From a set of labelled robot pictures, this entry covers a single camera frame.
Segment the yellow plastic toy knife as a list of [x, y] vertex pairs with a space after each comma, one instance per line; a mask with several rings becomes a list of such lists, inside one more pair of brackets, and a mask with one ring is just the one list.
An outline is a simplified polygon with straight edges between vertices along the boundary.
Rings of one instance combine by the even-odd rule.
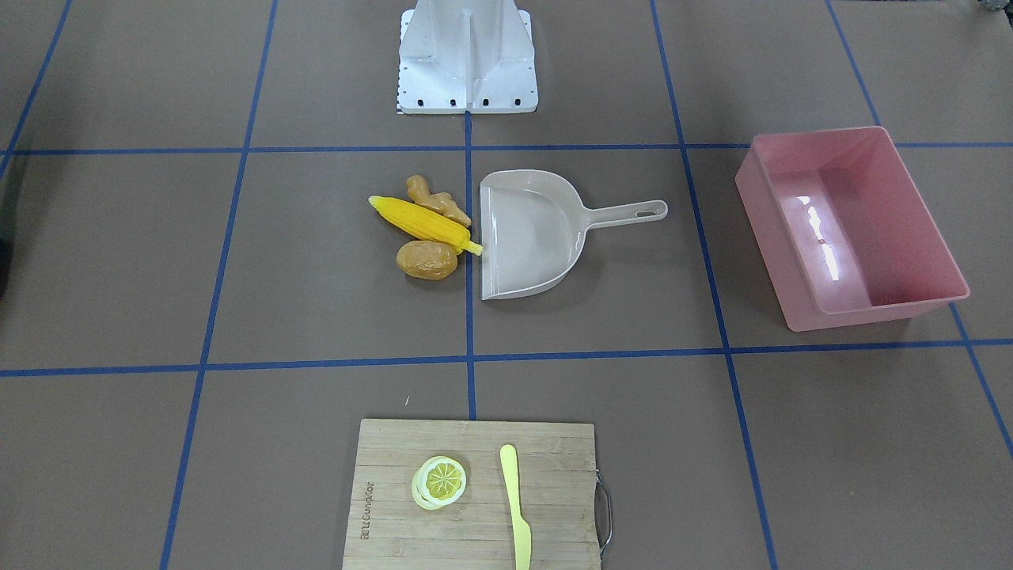
[[533, 554], [533, 535], [529, 523], [522, 516], [518, 452], [513, 444], [504, 444], [499, 450], [499, 458], [510, 509], [511, 533], [514, 543], [514, 569], [529, 569]]

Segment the toy ginger root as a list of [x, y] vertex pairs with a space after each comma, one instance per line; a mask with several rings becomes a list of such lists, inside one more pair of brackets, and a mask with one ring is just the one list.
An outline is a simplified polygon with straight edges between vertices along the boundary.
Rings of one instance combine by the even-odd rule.
[[460, 209], [448, 192], [431, 192], [426, 177], [416, 174], [405, 181], [408, 197], [413, 203], [434, 211], [438, 215], [449, 218], [463, 227], [469, 228], [472, 220], [464, 210]]

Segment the beige plastic dustpan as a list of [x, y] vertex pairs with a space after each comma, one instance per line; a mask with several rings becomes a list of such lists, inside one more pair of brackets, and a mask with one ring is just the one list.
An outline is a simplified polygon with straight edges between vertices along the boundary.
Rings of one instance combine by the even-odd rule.
[[481, 292], [485, 302], [540, 293], [567, 277], [591, 230], [663, 220], [668, 203], [649, 199], [589, 208], [556, 173], [512, 169], [479, 184]]

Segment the bamboo cutting board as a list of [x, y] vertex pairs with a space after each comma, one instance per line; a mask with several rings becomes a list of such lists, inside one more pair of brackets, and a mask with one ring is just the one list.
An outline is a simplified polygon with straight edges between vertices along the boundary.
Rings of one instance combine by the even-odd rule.
[[[590, 424], [364, 419], [350, 488], [344, 569], [513, 569], [504, 445], [516, 450], [518, 512], [532, 569], [598, 569], [596, 431]], [[463, 465], [460, 497], [430, 510], [410, 484], [434, 457]]]

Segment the yellow toy corn cob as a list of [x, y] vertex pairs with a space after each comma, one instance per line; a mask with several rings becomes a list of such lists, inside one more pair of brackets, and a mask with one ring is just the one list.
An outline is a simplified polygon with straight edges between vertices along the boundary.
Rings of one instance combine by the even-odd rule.
[[384, 220], [417, 241], [445, 243], [452, 246], [457, 255], [468, 252], [481, 256], [484, 253], [484, 247], [472, 241], [468, 228], [434, 211], [394, 197], [370, 196], [368, 202]]

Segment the brown toy potato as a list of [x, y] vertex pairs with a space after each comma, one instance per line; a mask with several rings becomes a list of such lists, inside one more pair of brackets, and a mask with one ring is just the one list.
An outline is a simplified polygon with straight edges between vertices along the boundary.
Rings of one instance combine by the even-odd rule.
[[451, 245], [438, 241], [410, 241], [396, 253], [396, 264], [406, 275], [423, 280], [442, 280], [458, 268], [458, 255]]

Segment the pink plastic bin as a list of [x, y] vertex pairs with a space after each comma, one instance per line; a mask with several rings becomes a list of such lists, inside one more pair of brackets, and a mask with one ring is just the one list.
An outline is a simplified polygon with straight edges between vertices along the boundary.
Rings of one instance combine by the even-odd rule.
[[757, 135], [734, 181], [792, 331], [909, 320], [969, 297], [884, 127]]

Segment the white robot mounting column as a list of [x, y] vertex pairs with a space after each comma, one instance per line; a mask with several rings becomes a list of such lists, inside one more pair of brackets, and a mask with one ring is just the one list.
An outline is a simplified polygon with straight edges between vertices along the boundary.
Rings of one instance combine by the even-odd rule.
[[419, 1], [400, 15], [396, 109], [529, 113], [539, 105], [532, 19], [514, 1]]

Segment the yellow toy lemon slices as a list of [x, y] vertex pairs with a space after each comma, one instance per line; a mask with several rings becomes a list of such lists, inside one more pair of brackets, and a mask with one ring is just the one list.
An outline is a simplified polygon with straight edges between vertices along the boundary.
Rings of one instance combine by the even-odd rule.
[[467, 472], [449, 457], [428, 458], [415, 471], [410, 483], [413, 501], [423, 510], [442, 509], [458, 501], [466, 490]]

